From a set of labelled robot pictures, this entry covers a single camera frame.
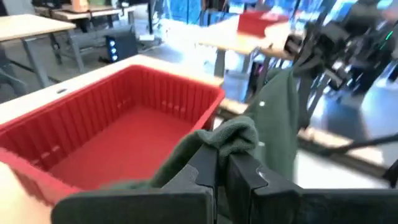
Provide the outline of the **dark green garment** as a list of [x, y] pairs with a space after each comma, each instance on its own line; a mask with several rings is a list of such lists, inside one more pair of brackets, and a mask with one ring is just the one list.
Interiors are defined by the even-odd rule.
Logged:
[[173, 179], [202, 146], [218, 150], [221, 171], [232, 153], [248, 152], [263, 166], [286, 178], [294, 178], [299, 127], [299, 93], [294, 68], [269, 71], [268, 81], [243, 114], [216, 129], [198, 129], [175, 145], [169, 158], [149, 180], [124, 181], [112, 190], [161, 188]]

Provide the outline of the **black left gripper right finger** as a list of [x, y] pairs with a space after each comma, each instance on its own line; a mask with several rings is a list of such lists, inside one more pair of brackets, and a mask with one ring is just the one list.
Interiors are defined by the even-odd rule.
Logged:
[[234, 224], [398, 224], [398, 190], [303, 189], [248, 153], [228, 159]]

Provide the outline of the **red plastic bin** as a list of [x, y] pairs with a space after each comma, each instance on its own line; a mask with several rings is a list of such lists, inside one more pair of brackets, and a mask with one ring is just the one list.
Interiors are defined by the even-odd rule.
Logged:
[[211, 127], [216, 85], [132, 65], [0, 127], [0, 162], [54, 205], [82, 190], [150, 179], [186, 134]]

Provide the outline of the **background wooden desk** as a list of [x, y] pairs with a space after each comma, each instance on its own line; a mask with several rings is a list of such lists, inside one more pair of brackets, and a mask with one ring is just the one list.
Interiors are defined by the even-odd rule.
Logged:
[[17, 82], [14, 72], [9, 68], [11, 61], [6, 57], [3, 42], [19, 39], [22, 42], [30, 67], [26, 70], [35, 74], [40, 86], [46, 88], [50, 86], [50, 80], [40, 61], [38, 51], [34, 46], [34, 39], [38, 35], [53, 34], [56, 32], [71, 32], [76, 27], [71, 22], [63, 22], [46, 17], [35, 16], [32, 14], [21, 14], [13, 16], [0, 17], [0, 59], [4, 60], [0, 63], [0, 68], [4, 69], [4, 76], [12, 82]]

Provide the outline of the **black computer tower blue lights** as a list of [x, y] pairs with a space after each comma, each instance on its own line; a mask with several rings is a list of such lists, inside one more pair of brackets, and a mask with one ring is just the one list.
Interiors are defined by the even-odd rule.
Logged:
[[132, 31], [105, 36], [106, 48], [111, 63], [138, 54], [136, 36]]

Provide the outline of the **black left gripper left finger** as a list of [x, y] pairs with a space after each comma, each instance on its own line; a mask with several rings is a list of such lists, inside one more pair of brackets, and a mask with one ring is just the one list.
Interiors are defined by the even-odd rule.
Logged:
[[214, 224], [218, 152], [202, 146], [161, 188], [78, 192], [59, 201], [51, 224]]

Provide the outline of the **small red background bin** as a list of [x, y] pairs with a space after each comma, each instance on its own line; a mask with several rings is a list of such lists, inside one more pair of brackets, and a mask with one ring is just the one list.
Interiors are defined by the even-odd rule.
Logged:
[[278, 23], [287, 22], [289, 17], [271, 11], [245, 11], [239, 16], [237, 32], [265, 37], [265, 29]]

